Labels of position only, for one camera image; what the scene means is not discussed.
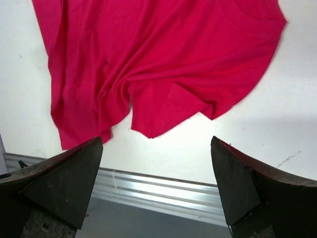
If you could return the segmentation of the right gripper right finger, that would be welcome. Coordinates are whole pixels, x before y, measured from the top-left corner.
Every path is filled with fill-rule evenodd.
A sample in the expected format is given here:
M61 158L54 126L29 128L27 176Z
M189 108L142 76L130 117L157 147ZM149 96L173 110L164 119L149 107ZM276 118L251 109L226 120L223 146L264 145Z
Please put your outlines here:
M252 158L217 137L211 160L235 238L315 238L317 182Z

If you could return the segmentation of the red t-shirt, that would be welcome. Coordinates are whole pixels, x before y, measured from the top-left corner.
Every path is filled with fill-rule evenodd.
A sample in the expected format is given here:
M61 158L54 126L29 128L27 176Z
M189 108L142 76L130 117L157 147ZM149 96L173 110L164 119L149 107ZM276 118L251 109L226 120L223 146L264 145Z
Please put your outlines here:
M215 119L267 70L287 23L276 0L35 0L48 55L51 116L64 150L132 113L158 137Z

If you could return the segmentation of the aluminium table frame rail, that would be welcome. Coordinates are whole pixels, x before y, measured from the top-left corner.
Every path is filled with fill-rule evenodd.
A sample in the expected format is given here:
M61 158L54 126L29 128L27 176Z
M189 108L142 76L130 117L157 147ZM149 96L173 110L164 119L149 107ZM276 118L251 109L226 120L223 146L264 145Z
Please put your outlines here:
M92 197L225 226L215 184L159 177L107 167L102 156Z

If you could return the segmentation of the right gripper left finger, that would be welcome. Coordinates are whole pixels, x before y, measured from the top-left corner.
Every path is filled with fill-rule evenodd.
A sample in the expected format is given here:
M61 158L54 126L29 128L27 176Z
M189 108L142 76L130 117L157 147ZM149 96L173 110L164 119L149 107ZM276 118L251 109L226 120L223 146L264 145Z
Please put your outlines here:
M95 137L0 177L2 238L73 238L82 228L103 153Z

